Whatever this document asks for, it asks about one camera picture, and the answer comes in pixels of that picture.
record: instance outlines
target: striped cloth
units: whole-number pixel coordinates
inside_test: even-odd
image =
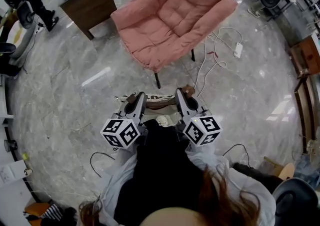
[[[50,206],[43,215],[39,216],[40,218],[49,218],[52,220],[61,220],[62,217],[62,213],[59,209],[59,207],[57,207],[57,205],[53,204],[52,206]]]

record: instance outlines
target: white table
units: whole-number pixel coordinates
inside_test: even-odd
[[[0,75],[0,125],[5,119],[13,119],[13,115],[8,115],[6,103],[5,77]]]

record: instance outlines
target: pink armchair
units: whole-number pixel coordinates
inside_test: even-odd
[[[128,52],[158,71],[205,38],[237,7],[235,0],[132,0],[111,14]]]

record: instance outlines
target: brown hair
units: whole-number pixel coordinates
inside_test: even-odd
[[[203,172],[203,186],[199,195],[198,212],[208,226],[256,226],[260,214],[260,201],[250,192],[241,191],[241,202],[232,200],[227,193],[227,171],[218,175],[209,171],[208,167]],[[257,205],[244,197],[244,194],[252,195]],[[94,202],[85,202],[79,206],[80,218],[84,226],[102,225],[99,223],[99,212],[102,204],[98,199]]]

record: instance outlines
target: marble floor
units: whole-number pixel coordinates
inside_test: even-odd
[[[115,0],[118,7],[128,1]],[[279,163],[291,162],[292,153],[299,154],[302,143],[294,97],[297,80],[285,52],[286,42],[274,21],[267,23],[265,17],[256,19],[247,13],[252,0],[238,1],[237,10],[221,27],[241,32],[241,58],[234,57],[223,42],[217,41],[217,59],[224,60],[227,68],[216,66],[201,94],[224,130],[206,152],[223,154],[242,143],[251,166],[256,168],[264,156]],[[189,54],[164,67],[159,72],[162,87],[158,89],[153,73],[125,51],[111,20],[92,29],[95,38],[89,41],[58,7],[57,0],[43,2],[48,9],[56,10],[60,21],[50,33],[44,30],[37,34],[25,64],[28,74],[21,72],[18,79],[8,83],[9,109],[15,116],[10,129],[19,154],[29,156],[26,163],[34,173],[28,180],[34,190],[45,190],[61,204],[77,207],[100,193],[100,178],[89,163],[92,153],[100,151],[117,157],[99,134],[119,108],[114,96],[138,91],[173,94],[177,87],[194,85],[205,45],[203,41],[194,49],[196,62]],[[233,30],[221,30],[220,37],[233,48],[240,41]],[[214,42],[208,39],[207,52],[213,50]],[[213,56],[208,55],[197,93],[213,64]],[[99,78],[88,83],[100,72]],[[226,156],[232,162],[247,163],[241,147]],[[113,164],[103,155],[96,155],[92,162],[98,172]]]

